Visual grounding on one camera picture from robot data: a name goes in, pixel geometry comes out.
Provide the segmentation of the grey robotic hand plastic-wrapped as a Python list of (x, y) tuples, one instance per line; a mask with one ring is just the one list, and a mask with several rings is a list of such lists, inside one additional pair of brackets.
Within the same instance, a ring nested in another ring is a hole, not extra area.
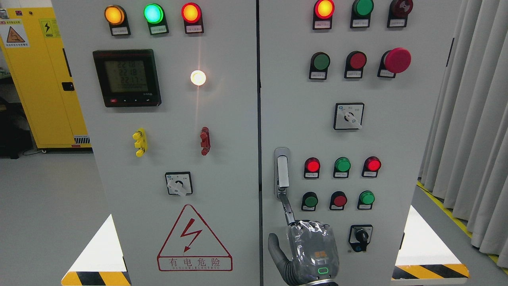
[(277, 197), (285, 210), (293, 258), (287, 259), (278, 236), (270, 233), (268, 250), (282, 279), (289, 286), (336, 286), (339, 258), (331, 226), (314, 220), (296, 220), (286, 194), (279, 192)]

